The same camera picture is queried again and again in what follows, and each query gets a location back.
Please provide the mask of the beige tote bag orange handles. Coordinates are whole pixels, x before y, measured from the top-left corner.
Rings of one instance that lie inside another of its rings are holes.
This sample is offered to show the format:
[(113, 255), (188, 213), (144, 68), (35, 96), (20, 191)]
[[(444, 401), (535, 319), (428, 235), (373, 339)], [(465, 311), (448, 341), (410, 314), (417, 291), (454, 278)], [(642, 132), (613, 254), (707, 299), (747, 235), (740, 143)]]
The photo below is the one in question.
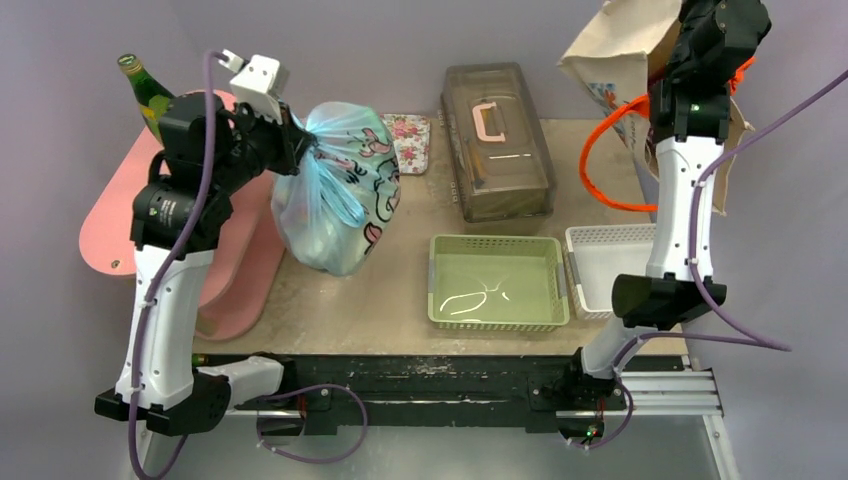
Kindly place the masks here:
[[(605, 1), (559, 60), (559, 68), (583, 85), (607, 117), (621, 105), (647, 94), (667, 63), (680, 24), (683, 1)], [(730, 107), (726, 150), (736, 147), (754, 127), (734, 100)], [(659, 178), (647, 118), (628, 114), (612, 126), (635, 163)], [(718, 168), (713, 211), (726, 216), (726, 197), (733, 159)]]

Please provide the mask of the blue printed plastic bag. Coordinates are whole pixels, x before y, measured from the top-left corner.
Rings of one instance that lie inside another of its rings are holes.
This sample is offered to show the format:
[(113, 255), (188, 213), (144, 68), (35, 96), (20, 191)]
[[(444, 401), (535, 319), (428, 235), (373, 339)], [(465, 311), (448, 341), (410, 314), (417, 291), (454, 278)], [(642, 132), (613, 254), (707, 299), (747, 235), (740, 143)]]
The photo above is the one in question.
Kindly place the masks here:
[(393, 135), (370, 107), (316, 106), (300, 124), (314, 138), (295, 176), (274, 179), (271, 210), (288, 252), (334, 276), (354, 274), (398, 207)]

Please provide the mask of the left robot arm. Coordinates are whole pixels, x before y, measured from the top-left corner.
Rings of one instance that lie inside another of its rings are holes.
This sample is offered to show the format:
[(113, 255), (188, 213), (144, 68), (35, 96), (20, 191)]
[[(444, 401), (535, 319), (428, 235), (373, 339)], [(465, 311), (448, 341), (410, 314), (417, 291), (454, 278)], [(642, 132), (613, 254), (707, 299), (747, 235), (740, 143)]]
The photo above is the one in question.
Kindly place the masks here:
[(273, 100), (224, 105), (214, 94), (173, 99), (160, 118), (162, 148), (132, 203), (130, 238), (136, 263), (136, 310), (126, 359), (95, 412), (143, 421), (180, 437), (214, 429), (235, 406), (262, 398), (284, 409), (298, 382), (284, 361), (259, 354), (213, 367), (192, 363), (200, 296), (232, 197), (265, 172), (294, 174), (314, 137)]

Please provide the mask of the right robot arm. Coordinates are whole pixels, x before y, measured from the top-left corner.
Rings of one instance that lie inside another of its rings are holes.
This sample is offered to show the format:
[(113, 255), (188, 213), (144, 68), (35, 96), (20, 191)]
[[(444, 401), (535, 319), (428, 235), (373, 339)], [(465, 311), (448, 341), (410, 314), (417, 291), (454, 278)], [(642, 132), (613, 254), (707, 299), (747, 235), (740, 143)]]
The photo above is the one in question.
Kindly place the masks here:
[(644, 95), (607, 118), (649, 120), (660, 179), (652, 251), (644, 275), (617, 276), (612, 319), (572, 358), (561, 392), (576, 407), (612, 393), (644, 340), (670, 335), (726, 297), (709, 253), (713, 171), (729, 136), (734, 82), (771, 21), (759, 1), (685, 1), (670, 14), (677, 34), (668, 59)]

